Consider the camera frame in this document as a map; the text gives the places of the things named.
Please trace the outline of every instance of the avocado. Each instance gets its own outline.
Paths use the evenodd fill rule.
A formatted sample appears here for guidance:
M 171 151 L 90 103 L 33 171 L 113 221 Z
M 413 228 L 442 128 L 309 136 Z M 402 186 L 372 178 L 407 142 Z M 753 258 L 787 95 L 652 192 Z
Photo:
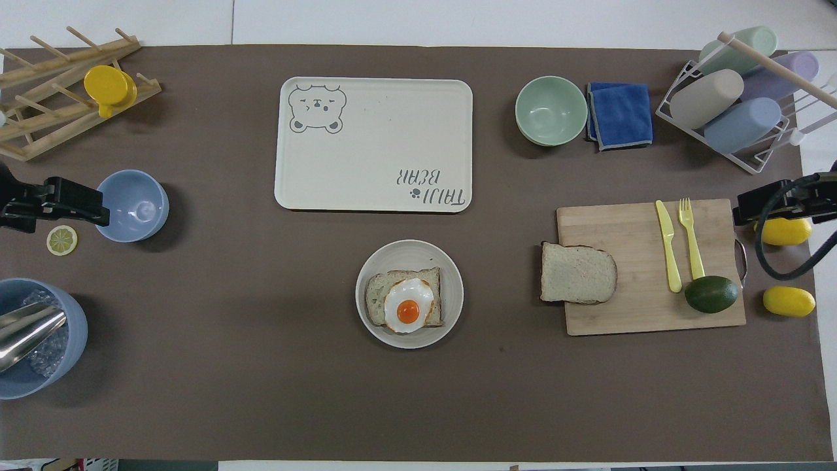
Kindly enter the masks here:
M 683 293 L 686 302 L 694 309 L 714 314 L 735 303 L 738 299 L 738 285 L 729 278 L 710 275 L 689 283 Z

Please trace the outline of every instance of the yellow cup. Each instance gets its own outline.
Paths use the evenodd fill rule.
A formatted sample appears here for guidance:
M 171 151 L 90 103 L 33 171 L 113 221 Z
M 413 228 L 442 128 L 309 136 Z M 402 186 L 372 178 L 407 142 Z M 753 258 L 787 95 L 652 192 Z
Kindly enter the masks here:
M 85 75 L 85 91 L 99 104 L 99 116 L 125 110 L 136 101 L 136 83 L 130 75 L 109 65 L 97 65 Z

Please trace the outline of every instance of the plastic knife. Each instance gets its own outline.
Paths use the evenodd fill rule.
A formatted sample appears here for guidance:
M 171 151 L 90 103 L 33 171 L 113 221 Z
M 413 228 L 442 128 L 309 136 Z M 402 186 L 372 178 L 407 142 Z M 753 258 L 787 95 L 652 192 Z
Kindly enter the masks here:
M 657 199 L 654 204 L 657 207 L 657 217 L 660 218 L 660 230 L 663 234 L 663 247 L 665 248 L 665 272 L 669 278 L 669 289 L 672 292 L 680 292 L 683 289 L 683 282 L 680 281 L 680 272 L 677 271 L 675 252 L 671 249 L 671 240 L 675 238 L 675 227 L 671 224 L 669 212 L 663 206 L 663 202 Z

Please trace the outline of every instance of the yellow lemon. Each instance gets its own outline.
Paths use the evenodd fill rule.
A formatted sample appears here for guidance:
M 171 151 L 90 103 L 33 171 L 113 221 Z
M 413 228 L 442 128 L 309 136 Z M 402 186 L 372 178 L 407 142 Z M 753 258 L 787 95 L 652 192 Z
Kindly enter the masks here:
M 75 250 L 78 243 L 79 236 L 75 233 L 75 229 L 68 225 L 60 225 L 47 235 L 47 248 L 53 255 L 67 255 Z
M 764 223 L 762 240 L 771 246 L 796 246 L 805 242 L 810 235 L 811 221 L 807 218 L 776 218 Z
M 810 292 L 797 287 L 774 286 L 764 291 L 764 307 L 780 316 L 803 318 L 817 306 Z

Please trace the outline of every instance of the blue bucket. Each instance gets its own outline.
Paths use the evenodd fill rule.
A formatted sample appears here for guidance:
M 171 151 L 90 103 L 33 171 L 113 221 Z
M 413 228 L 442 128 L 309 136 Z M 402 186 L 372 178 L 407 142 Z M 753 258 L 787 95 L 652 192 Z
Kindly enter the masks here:
M 50 376 L 36 373 L 26 358 L 0 373 L 0 399 L 17 399 L 39 391 L 57 381 L 75 365 L 87 344 L 87 318 L 81 306 L 67 292 L 28 278 L 0 280 L 0 314 L 20 308 L 23 300 L 35 291 L 51 293 L 67 315 L 67 348 L 58 369 Z

